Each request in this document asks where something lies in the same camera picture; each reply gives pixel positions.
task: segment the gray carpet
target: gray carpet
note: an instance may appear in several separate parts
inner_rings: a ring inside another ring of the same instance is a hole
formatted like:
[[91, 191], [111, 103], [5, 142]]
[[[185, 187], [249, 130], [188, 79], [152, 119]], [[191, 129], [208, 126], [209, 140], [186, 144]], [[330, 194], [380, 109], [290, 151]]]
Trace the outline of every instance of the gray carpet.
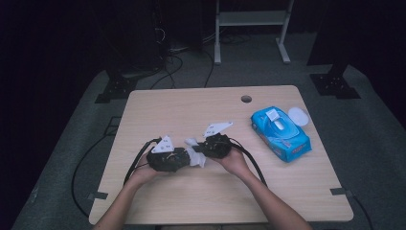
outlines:
[[[345, 79], [361, 99], [337, 100], [320, 96], [309, 74], [326, 73], [330, 66], [306, 66], [315, 34], [288, 34], [285, 45], [292, 62], [283, 64], [275, 34], [254, 35], [238, 45], [222, 45], [222, 64], [215, 66], [207, 87], [296, 85], [325, 145], [342, 185], [364, 205], [374, 229], [406, 226], [406, 133], [374, 93], [369, 80], [349, 67]], [[213, 45], [205, 50], [213, 56]], [[211, 70], [204, 52], [177, 55], [182, 68], [173, 74], [176, 88], [203, 87]], [[168, 69], [179, 66], [170, 59]], [[142, 79], [137, 89], [149, 89], [166, 73]], [[122, 116], [125, 100], [95, 103], [108, 82], [104, 72], [95, 76], [38, 179], [13, 229], [89, 229], [87, 218], [71, 197], [71, 179], [86, 151], [102, 138], [112, 116]], [[169, 78], [154, 88], [171, 88]], [[89, 213], [114, 141], [107, 136], [89, 152], [78, 169], [75, 194]], [[349, 198], [354, 219], [349, 222], [312, 222], [315, 229], [369, 229], [360, 206]], [[125, 229], [153, 229], [126, 226]]]

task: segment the white label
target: white label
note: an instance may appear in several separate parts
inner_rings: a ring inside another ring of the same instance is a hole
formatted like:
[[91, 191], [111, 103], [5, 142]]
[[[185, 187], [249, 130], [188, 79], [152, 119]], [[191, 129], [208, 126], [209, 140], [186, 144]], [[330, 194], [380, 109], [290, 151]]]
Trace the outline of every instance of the white label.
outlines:
[[168, 136], [165, 136], [156, 147], [151, 151], [152, 153], [160, 153], [160, 152], [168, 152], [174, 151], [175, 148], [173, 147], [172, 141]]
[[266, 116], [271, 120], [271, 122], [275, 122], [278, 120], [281, 116], [278, 114], [278, 111], [276, 109], [271, 109], [266, 112]]
[[222, 130], [224, 130], [227, 127], [230, 127], [232, 125], [233, 125], [232, 122], [209, 124], [209, 126], [207, 127], [207, 129], [204, 132], [203, 136], [204, 137], [209, 137], [209, 136], [216, 135], [218, 132], [220, 132], [220, 131], [222, 131]]

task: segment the forearm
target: forearm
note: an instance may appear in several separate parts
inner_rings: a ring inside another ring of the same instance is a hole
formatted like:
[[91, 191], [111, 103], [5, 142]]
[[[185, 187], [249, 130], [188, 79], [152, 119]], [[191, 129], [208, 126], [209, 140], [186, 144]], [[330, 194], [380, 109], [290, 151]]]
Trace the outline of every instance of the forearm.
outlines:
[[239, 178], [250, 189], [269, 223], [276, 229], [311, 229], [295, 210], [272, 193], [254, 174], [246, 173]]
[[93, 229], [122, 229], [132, 199], [140, 188], [141, 184], [125, 184]]

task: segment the white shelf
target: white shelf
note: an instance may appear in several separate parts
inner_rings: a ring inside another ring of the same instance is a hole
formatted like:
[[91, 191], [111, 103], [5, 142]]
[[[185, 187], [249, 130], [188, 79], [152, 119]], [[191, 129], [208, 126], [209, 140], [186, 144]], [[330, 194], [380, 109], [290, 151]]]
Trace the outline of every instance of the white shelf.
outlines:
[[219, 26], [283, 25], [286, 11], [223, 11]]

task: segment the blue package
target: blue package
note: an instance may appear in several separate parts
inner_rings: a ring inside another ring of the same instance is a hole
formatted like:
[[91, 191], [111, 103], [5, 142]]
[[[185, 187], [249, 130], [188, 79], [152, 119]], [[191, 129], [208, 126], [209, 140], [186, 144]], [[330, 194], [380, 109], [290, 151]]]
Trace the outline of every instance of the blue package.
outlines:
[[284, 162], [291, 162], [311, 150], [310, 138], [279, 108], [267, 107], [251, 116], [252, 127]]

